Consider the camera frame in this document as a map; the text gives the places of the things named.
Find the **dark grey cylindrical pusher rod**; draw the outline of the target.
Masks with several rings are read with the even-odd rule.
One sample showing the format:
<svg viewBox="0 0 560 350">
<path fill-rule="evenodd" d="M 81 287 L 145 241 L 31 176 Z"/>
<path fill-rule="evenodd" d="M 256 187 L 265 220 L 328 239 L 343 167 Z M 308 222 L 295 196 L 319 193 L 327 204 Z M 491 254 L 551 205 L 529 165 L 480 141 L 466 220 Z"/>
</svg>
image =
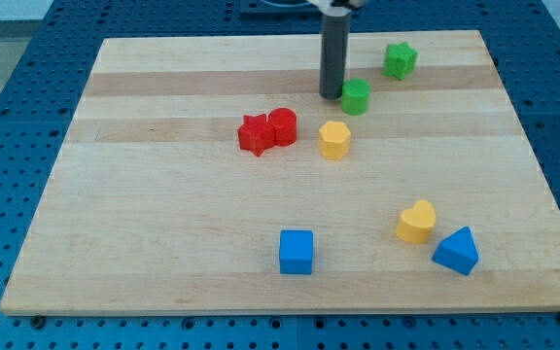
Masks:
<svg viewBox="0 0 560 350">
<path fill-rule="evenodd" d="M 322 15 L 319 93 L 327 100 L 342 94 L 349 31 L 349 15 Z"/>
</svg>

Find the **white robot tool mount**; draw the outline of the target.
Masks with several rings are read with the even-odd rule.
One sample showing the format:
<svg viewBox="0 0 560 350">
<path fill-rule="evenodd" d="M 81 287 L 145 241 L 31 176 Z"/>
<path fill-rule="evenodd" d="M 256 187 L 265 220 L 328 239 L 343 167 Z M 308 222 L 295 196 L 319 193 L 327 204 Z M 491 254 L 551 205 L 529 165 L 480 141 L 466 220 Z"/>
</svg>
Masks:
<svg viewBox="0 0 560 350">
<path fill-rule="evenodd" d="M 344 17 L 362 9 L 368 0 L 307 0 L 323 15 L 329 17 Z"/>
</svg>

